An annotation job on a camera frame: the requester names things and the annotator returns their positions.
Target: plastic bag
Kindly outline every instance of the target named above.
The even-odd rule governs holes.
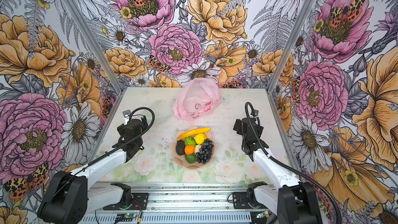
[[[208,114],[220,101],[218,85],[210,78],[195,78],[173,104],[174,115],[189,121]]]

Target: yellow lemon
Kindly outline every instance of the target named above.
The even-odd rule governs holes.
[[[203,144],[206,139],[207,137],[204,133],[199,133],[198,135],[195,136],[196,144]]]

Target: tabletop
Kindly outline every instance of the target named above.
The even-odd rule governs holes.
[[[272,114],[264,89],[220,89],[220,102],[211,113],[194,121],[183,121],[174,116],[172,104],[182,88],[129,87],[117,108],[109,128],[97,149],[97,156],[112,149],[120,137],[117,127],[124,124],[122,112],[138,107],[149,107],[155,113],[155,122],[142,136],[144,150],[130,161],[117,167],[101,178],[102,182],[147,183],[196,183],[196,184],[250,184],[264,181],[271,183],[264,172],[241,150],[242,136],[233,131],[237,118],[246,117],[245,103],[251,102],[259,110],[264,127],[261,139],[274,156],[288,163],[286,151]],[[217,149],[209,164],[189,170],[174,163],[170,145],[180,130],[192,126],[210,127]]]

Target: green lime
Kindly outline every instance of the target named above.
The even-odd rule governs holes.
[[[190,155],[185,155],[185,160],[186,160],[188,163],[194,163],[194,162],[196,162],[195,153],[192,153],[192,154],[190,154]]]
[[[189,145],[189,144],[191,144],[191,145],[193,145],[193,146],[196,145],[196,142],[195,142],[195,140],[193,139],[193,137],[186,137],[186,138],[185,138],[185,145],[187,146],[187,145]]]

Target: yellow banana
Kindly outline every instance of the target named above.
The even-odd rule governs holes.
[[[196,135],[196,134],[208,132],[208,131],[210,131],[210,128],[198,128],[198,129],[190,130],[190,131],[187,131],[187,132],[184,132],[183,134],[181,134],[178,139],[181,140],[188,136],[192,136],[192,135]]]

